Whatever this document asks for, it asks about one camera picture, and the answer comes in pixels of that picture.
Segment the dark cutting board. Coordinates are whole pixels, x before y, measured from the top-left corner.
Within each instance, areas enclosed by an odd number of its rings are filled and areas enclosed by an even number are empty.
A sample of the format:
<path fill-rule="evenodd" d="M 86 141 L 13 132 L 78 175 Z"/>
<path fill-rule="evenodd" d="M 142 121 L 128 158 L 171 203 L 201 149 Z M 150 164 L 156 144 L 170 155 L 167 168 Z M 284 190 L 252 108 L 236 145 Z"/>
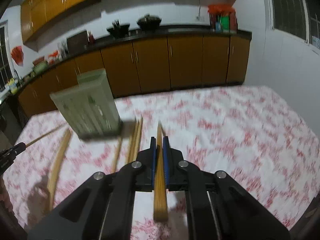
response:
<path fill-rule="evenodd" d="M 69 54 L 73 55 L 84 51 L 88 47 L 88 34 L 87 30 L 77 33 L 67 38 L 67 48 Z"/>

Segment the window with grille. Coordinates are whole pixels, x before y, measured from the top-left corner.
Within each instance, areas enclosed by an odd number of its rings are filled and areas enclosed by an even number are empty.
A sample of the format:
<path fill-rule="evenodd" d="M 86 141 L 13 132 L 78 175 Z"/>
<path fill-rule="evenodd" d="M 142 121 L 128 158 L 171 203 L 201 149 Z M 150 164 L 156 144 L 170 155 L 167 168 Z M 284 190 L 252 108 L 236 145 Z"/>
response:
<path fill-rule="evenodd" d="M 319 48 L 319 5 L 312 0 L 272 0 L 273 27 Z"/>

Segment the wooden chopstick pair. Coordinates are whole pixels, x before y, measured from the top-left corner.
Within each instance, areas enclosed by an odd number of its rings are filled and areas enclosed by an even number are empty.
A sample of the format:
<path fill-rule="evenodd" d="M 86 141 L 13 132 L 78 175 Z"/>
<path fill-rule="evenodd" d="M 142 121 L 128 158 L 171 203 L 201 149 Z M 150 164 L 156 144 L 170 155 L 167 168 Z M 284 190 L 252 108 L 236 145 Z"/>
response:
<path fill-rule="evenodd" d="M 134 146 L 135 146 L 135 140 L 136 140 L 136 133 L 137 133 L 137 129 L 138 129 L 138 124 L 139 124 L 139 121 L 135 120 L 135 126 L 133 128 L 133 132 L 131 134 L 131 137 L 130 137 L 130 143 L 129 143 L 129 151 L 128 151 L 128 155 L 127 155 L 127 160 L 126 160 L 126 163 L 130 163 L 132 160 L 132 155 L 133 155 L 133 149 L 134 149 Z"/>
<path fill-rule="evenodd" d="M 132 148 L 132 161 L 135 161 L 137 158 L 137 154 L 140 147 L 140 138 L 142 134 L 142 126 L 143 126 L 143 117 L 140 117 L 140 120 L 138 121 L 137 128 L 135 131 L 134 136 L 134 142 L 133 142 L 133 148 Z"/>

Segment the yellow dish soap bottle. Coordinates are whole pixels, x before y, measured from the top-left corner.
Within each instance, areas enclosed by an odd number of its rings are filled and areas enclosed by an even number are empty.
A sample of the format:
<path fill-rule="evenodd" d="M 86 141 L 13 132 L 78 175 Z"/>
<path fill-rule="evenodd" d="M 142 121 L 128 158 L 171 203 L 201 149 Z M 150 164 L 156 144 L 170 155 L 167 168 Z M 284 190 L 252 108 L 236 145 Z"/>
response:
<path fill-rule="evenodd" d="M 14 78 L 11 78 L 8 82 L 8 86 L 11 94 L 15 94 L 17 92 L 17 84 Z"/>

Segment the black wok left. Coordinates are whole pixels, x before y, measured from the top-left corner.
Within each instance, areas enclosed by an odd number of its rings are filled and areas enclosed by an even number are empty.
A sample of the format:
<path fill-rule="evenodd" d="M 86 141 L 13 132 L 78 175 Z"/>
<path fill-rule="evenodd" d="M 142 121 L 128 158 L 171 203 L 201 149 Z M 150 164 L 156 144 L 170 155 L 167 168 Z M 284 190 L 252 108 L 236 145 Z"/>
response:
<path fill-rule="evenodd" d="M 112 27 L 107 28 L 107 32 L 114 38 L 124 38 L 129 35 L 129 23 L 120 24 L 119 20 L 112 22 Z"/>

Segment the red bottle on counter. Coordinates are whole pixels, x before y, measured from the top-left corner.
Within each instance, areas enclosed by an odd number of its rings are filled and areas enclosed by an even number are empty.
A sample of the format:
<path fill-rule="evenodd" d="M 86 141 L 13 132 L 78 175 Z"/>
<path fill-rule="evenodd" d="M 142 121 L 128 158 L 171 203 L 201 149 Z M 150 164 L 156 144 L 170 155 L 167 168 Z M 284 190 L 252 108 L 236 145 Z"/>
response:
<path fill-rule="evenodd" d="M 88 32 L 88 42 L 89 42 L 89 44 L 95 43 L 95 38 L 90 31 Z"/>

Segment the black wok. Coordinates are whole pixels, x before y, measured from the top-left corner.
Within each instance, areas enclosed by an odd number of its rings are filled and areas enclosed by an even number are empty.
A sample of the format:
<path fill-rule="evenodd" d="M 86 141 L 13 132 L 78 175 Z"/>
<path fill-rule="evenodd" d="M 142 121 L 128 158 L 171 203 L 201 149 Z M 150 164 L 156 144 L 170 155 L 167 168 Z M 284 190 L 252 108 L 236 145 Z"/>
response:
<path fill-rule="evenodd" d="M 129 23 L 120 24 L 119 20 L 112 22 L 112 27 L 107 28 L 107 32 L 114 38 L 124 38 L 129 35 Z"/>
<path fill-rule="evenodd" d="M 146 14 L 137 21 L 143 31 L 155 31 L 159 28 L 162 19 L 155 15 Z"/>

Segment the black wok right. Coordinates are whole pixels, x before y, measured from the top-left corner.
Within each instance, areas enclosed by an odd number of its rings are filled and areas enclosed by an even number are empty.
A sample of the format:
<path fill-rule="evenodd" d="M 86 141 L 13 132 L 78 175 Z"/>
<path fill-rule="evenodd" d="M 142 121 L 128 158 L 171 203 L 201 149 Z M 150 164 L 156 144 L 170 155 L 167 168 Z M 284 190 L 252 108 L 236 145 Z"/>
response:
<path fill-rule="evenodd" d="M 162 19 L 155 15 L 146 14 L 137 21 L 143 31 L 155 31 L 159 28 Z"/>

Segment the brown lower kitchen cabinets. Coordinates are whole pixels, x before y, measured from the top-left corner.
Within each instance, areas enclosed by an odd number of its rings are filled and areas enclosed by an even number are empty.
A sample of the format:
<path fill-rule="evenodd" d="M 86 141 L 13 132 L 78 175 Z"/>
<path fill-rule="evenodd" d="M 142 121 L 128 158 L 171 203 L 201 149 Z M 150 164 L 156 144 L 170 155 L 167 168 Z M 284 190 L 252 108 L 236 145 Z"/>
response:
<path fill-rule="evenodd" d="M 250 42 L 241 35 L 182 35 L 109 46 L 50 68 L 17 98 L 26 116 L 53 111 L 50 94 L 75 86 L 80 74 L 97 69 L 106 71 L 115 98 L 241 84 Z"/>

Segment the yellow upper kitchen cabinets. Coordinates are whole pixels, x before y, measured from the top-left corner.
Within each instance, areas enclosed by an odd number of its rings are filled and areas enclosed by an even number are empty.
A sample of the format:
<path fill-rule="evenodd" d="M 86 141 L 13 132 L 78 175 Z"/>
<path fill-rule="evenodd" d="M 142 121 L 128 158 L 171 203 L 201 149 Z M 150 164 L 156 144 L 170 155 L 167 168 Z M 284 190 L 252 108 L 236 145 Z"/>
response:
<path fill-rule="evenodd" d="M 58 20 L 101 0 L 25 0 L 21 4 L 22 42 L 37 39 Z"/>

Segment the red plastic bag bundle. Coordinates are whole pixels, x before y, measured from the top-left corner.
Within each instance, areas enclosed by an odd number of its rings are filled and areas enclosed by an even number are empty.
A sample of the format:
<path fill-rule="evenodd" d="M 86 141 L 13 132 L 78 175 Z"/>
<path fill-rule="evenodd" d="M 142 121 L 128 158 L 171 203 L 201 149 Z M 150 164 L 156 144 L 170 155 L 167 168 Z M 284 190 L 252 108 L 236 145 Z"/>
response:
<path fill-rule="evenodd" d="M 236 10 L 229 4 L 211 4 L 208 6 L 210 26 L 217 33 L 236 33 L 238 23 Z"/>

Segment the wooden chopstick short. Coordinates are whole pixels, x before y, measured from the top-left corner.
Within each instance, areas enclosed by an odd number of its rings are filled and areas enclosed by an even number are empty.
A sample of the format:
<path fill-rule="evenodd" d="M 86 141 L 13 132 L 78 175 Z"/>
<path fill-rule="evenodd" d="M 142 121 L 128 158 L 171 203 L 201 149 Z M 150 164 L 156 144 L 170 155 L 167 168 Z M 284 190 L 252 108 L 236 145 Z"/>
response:
<path fill-rule="evenodd" d="M 122 141 L 123 141 L 122 137 L 119 136 L 118 142 L 117 142 L 117 147 L 116 147 L 116 152 L 115 152 L 114 159 L 112 162 L 112 168 L 111 168 L 112 173 L 116 172 L 117 163 L 118 163 L 118 159 L 119 159 L 119 155 L 120 155 L 120 151 L 121 151 Z"/>

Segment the wooden chopstick curved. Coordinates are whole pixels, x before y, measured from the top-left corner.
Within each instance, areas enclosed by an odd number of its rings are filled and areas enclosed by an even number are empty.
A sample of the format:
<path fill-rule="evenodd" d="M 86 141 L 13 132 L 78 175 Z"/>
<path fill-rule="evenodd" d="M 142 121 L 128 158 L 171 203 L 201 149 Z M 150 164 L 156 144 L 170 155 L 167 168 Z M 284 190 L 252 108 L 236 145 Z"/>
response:
<path fill-rule="evenodd" d="M 46 204 L 46 212 L 50 212 L 53 209 L 57 180 L 59 177 L 61 164 L 65 156 L 65 152 L 68 148 L 71 136 L 72 136 L 71 130 L 66 129 L 65 133 L 63 134 L 63 138 L 61 140 L 58 152 L 55 156 L 55 160 L 52 165 L 52 170 L 49 174 L 48 184 L 47 184 L 48 200 Z"/>

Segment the red hanging bag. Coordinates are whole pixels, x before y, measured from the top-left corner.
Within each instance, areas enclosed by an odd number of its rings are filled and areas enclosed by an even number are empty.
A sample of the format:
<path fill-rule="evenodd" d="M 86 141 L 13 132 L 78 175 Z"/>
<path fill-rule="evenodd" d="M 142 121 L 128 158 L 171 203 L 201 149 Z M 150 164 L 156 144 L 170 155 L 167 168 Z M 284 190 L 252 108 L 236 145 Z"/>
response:
<path fill-rule="evenodd" d="M 23 66 L 24 53 L 22 46 L 16 46 L 11 50 L 11 57 L 18 66 Z"/>

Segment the green perforated utensil holder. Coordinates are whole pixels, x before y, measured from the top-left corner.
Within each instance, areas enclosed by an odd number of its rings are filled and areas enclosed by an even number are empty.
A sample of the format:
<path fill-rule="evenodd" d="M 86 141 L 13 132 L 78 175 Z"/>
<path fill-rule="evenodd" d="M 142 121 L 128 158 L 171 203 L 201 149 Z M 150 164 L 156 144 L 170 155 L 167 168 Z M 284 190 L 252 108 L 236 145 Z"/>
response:
<path fill-rule="evenodd" d="M 122 121 L 108 83 L 106 70 L 77 76 L 78 84 L 50 94 L 50 98 L 81 140 L 118 135 Z"/>

